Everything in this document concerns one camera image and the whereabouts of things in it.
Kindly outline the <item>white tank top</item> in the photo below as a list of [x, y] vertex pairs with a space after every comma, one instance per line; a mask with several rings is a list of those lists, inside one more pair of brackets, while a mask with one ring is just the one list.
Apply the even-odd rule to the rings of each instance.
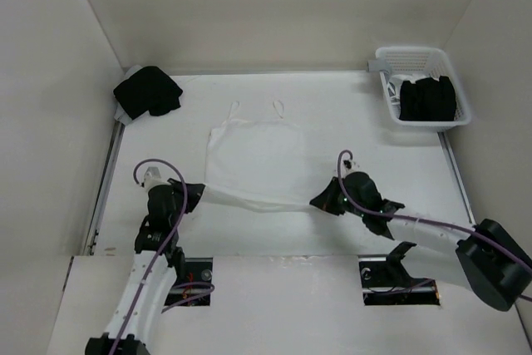
[[259, 213], [310, 210], [314, 166], [304, 132], [284, 119], [280, 100], [273, 101], [273, 119], [243, 120], [239, 108], [233, 102], [210, 132], [205, 200]]

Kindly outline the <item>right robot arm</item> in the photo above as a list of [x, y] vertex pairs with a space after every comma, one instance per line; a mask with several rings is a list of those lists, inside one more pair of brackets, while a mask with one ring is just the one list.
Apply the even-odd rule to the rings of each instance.
[[335, 216], [354, 214], [371, 233], [396, 242], [390, 253], [363, 262], [366, 289], [391, 288], [396, 296], [423, 281], [441, 280], [507, 311], [531, 284], [531, 258], [498, 222], [484, 219], [461, 228], [408, 218], [405, 205], [382, 197], [364, 172], [332, 178], [309, 204]]

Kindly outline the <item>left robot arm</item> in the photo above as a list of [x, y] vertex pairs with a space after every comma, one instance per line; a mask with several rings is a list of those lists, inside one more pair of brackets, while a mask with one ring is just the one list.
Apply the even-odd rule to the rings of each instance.
[[165, 300], [185, 281], [177, 226], [200, 202], [205, 185], [148, 178], [143, 186], [148, 212], [135, 237], [126, 286], [103, 334], [88, 340], [86, 354], [149, 354]]

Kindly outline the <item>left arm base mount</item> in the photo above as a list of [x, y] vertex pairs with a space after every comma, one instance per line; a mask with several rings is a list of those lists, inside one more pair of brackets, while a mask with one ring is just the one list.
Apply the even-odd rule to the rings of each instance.
[[209, 306], [213, 290], [214, 261], [212, 258], [187, 258], [178, 247], [169, 258], [169, 267], [175, 272], [165, 306]]

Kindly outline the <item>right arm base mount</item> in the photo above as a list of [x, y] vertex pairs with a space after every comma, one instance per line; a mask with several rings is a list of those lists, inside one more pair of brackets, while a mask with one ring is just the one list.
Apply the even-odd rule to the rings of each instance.
[[389, 254], [358, 259], [366, 306], [440, 305], [436, 282], [413, 278], [401, 263], [415, 247], [413, 243], [402, 242]]

